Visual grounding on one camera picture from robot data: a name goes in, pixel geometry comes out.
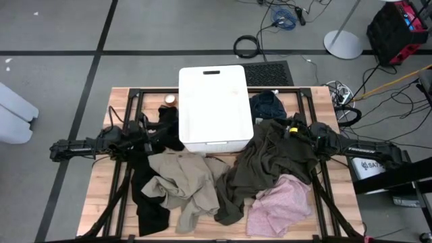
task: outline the black floor mat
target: black floor mat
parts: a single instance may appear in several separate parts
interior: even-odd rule
[[[287,61],[241,64],[248,86],[294,86]]]

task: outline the navy blue cloth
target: navy blue cloth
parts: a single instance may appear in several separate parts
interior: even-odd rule
[[[254,95],[249,99],[249,103],[253,124],[255,124],[256,118],[286,119],[284,105],[271,90],[264,90]]]

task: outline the gray floor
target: gray floor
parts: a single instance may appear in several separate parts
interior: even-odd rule
[[[296,2],[302,7],[310,3],[307,0]],[[0,51],[95,50],[110,4],[110,0],[0,0]],[[290,32],[265,32],[265,46],[269,49],[322,50],[325,33],[339,27],[353,4],[354,0],[333,0],[312,24],[297,26]],[[365,49],[370,49],[365,28],[381,5],[380,1],[362,1],[347,25],[347,29],[359,36]],[[322,8],[314,4],[311,18]],[[264,7],[234,0],[123,0],[118,3],[105,50],[227,50],[240,35],[257,32],[264,12]],[[431,49],[431,40],[422,48]],[[330,55],[303,57],[311,59],[318,69],[299,55],[269,55],[268,59],[287,60],[295,85],[312,86],[339,80],[354,90],[361,84],[362,73],[376,65],[370,55],[351,61]],[[29,143],[18,146],[0,144],[0,242],[31,242],[41,222],[58,167],[58,164],[50,162],[48,148],[69,134],[92,57],[19,56],[5,63],[7,58],[0,57],[0,82],[36,105],[40,117],[34,124],[34,135]],[[395,76],[377,71],[367,90],[422,68],[431,60],[428,55],[412,56],[397,67]],[[262,57],[102,56],[78,138],[98,133],[113,86],[177,86],[178,71],[183,67],[256,61],[262,61]],[[415,87],[406,93],[415,101],[423,99]],[[373,97],[356,105],[366,112],[388,95]],[[403,113],[409,108],[409,105],[390,101],[355,126]],[[427,112],[407,119],[389,119],[357,132],[365,136],[391,138],[415,128]],[[397,142],[430,144],[427,139],[432,135],[429,120],[415,133]],[[403,149],[408,150],[414,161],[432,156],[430,150]],[[90,171],[91,164],[87,160],[71,160],[48,240],[75,236]],[[416,242],[418,235],[427,231],[419,209],[394,206],[388,194],[361,195],[358,203],[371,236],[404,228],[384,239]]]

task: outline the black floor line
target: black floor line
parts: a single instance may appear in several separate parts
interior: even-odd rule
[[[233,55],[226,50],[104,50],[96,51],[0,51],[0,56],[187,56],[187,55]],[[266,55],[331,55],[326,50],[309,49],[275,49],[266,50]],[[364,50],[362,55],[373,55],[372,50]],[[418,50],[414,55],[432,55],[431,50]]]
[[[94,56],[97,51],[0,51],[0,56]]]
[[[118,0],[113,0],[111,2],[111,7],[109,8],[109,12],[107,15],[107,19],[105,20],[105,25],[103,26],[103,30],[101,33],[101,37],[99,39],[99,43],[97,45],[97,52],[93,57],[93,61],[90,67],[90,70],[87,75],[86,83],[84,85],[80,102],[78,103],[77,110],[75,112],[74,121],[72,122],[72,127],[70,129],[68,140],[75,140],[78,135],[78,130],[80,129],[82,117],[84,116],[84,111],[86,109],[88,97],[90,96],[91,88],[93,85],[93,81],[95,80],[96,71],[99,66],[99,62],[101,60],[100,52],[103,50],[105,45],[105,41],[107,40],[109,27],[111,26],[113,16],[115,13],[115,8],[117,7]],[[48,198],[47,206],[45,207],[45,211],[43,213],[42,220],[40,221],[39,229],[36,234],[35,242],[44,242],[47,238],[47,234],[49,231],[49,226],[51,224],[51,220],[53,219],[55,207],[57,206],[57,202],[59,200],[61,187],[63,186],[63,182],[66,176],[66,172],[68,170],[69,161],[62,161],[57,170],[57,174],[55,175],[54,184],[51,188],[51,193]]]

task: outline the blue cable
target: blue cable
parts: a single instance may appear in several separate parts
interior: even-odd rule
[[[271,20],[273,23],[277,23],[277,27],[284,30],[293,30],[296,27],[297,18],[290,11],[281,7],[279,9],[272,8],[272,10]]]

